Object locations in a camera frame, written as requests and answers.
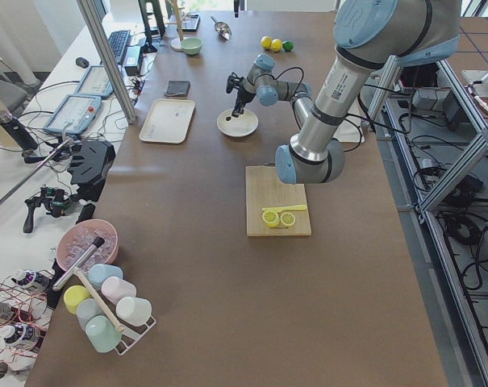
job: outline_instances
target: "lemon slice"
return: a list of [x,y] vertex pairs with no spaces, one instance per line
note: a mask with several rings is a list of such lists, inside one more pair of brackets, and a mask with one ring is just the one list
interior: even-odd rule
[[261,215],[261,219],[269,227],[276,227],[280,220],[279,214],[276,211],[267,210]]
[[295,216],[291,212],[283,212],[279,219],[285,227],[292,227],[295,223]]

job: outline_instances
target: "pink cup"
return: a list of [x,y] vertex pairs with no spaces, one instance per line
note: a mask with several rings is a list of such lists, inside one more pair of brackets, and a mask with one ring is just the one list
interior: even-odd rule
[[124,297],[136,297],[136,287],[118,277],[109,277],[102,283],[102,294],[113,304],[118,304]]

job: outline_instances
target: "beige cutting board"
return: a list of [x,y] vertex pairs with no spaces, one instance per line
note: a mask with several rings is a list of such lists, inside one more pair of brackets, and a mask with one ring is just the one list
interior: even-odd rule
[[292,227],[270,228],[261,220],[262,207],[307,204],[303,184],[284,184],[274,167],[245,167],[245,205],[248,236],[311,235],[310,216],[306,211],[291,211],[295,215]]

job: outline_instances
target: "bottle cap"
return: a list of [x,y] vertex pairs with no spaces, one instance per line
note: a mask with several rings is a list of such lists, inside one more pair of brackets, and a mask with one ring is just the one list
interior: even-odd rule
[[12,325],[5,325],[0,328],[0,337],[11,337],[14,333],[16,333],[16,329]]
[[21,281],[25,279],[27,272],[25,270],[19,269],[16,274],[14,275],[14,279],[17,281]]

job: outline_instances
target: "black keyboard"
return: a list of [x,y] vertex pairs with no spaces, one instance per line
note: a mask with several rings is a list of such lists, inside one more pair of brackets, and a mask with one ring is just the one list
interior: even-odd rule
[[127,42],[130,37],[130,30],[120,30],[111,32],[107,40],[111,46],[111,50],[113,50],[113,54],[115,54],[116,63],[119,65],[123,63],[123,58],[127,50]]

